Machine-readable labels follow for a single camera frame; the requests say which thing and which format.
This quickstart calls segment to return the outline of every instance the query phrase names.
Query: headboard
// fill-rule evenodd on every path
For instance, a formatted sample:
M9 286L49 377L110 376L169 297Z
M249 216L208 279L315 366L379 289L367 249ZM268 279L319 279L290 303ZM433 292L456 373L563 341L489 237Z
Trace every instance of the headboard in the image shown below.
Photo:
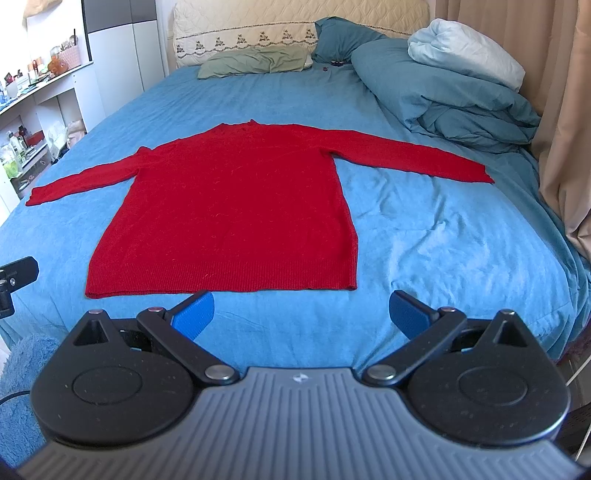
M313 51L314 22L343 17L389 37L429 24L425 0L178 0L173 48L178 66L200 65L217 51L300 44Z

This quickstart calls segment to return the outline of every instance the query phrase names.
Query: cable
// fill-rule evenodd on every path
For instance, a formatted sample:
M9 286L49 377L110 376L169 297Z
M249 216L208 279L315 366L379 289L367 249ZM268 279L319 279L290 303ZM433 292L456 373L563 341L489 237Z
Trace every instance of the cable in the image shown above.
M10 395L7 395L2 400L0 400L0 405L7 402L8 400L12 400L13 398L20 397L21 395L28 395L30 392L31 392L31 390L23 390L20 392L11 393Z
M583 368L585 368L585 367L587 366L587 364L588 364L590 361L591 361L591 355L589 355L589 356L587 357L587 360L585 360L585 361L583 362L583 365L581 365L581 366L580 366L580 367L577 369L577 371L576 371L576 372L573 374L573 376L569 378L569 381L567 381L567 382L566 382L566 386L567 386L567 387L568 387L568 386L569 386L569 385L572 383L572 381L573 381L575 378L577 378L577 377L579 376L579 374L580 374L580 373L583 371Z
M589 424L589 428L587 429L587 433L585 433L585 438L583 439L583 443L581 443L581 446L579 447L579 451L577 452L577 456L574 458L575 461L579 460L579 457L581 456L581 452L583 452L583 449L585 448L587 440L589 440L590 433L591 433L591 423Z

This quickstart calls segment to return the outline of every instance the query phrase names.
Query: red sweater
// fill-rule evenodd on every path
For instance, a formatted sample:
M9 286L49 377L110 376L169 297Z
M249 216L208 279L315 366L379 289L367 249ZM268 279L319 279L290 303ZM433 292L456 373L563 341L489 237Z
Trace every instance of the red sweater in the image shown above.
M356 288L357 235L332 154L492 183L483 165L436 148L250 121L141 147L33 189L27 205L135 176L90 259L86 295L93 299L203 288ZM171 165L181 173L169 175Z

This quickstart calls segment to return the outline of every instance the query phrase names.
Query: metal pin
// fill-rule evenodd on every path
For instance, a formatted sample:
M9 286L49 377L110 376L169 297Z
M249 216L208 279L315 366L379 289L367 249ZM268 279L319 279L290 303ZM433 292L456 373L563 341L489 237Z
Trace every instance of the metal pin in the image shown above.
M377 364L367 369L368 376L380 382L392 380L396 376L396 369L389 365Z
M234 375L234 369L229 365L212 365L205 370L205 376L211 380L230 380Z

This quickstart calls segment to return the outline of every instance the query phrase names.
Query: bottle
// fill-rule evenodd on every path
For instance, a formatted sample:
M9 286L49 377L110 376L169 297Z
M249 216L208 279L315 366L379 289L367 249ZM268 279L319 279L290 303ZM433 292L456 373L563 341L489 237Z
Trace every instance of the bottle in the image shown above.
M21 134L17 134L17 135L15 135L15 137L17 138L18 142L21 144L22 150L26 154L28 147L27 147L27 143L25 142L25 138Z
M24 125L21 125L20 127L18 127L18 134L22 138L22 141L25 144L25 148L29 148L29 144L27 143L27 140L26 140L26 138L29 134L29 131L25 128Z
M32 63L30 63L28 65L28 69L29 69L29 84L33 85L35 83L35 81L37 80L37 74L36 74L35 70L33 70Z
M8 131L8 141L14 150L14 153L17 157L22 157L25 153L21 143L18 141L18 138L14 136L14 134L9 130Z

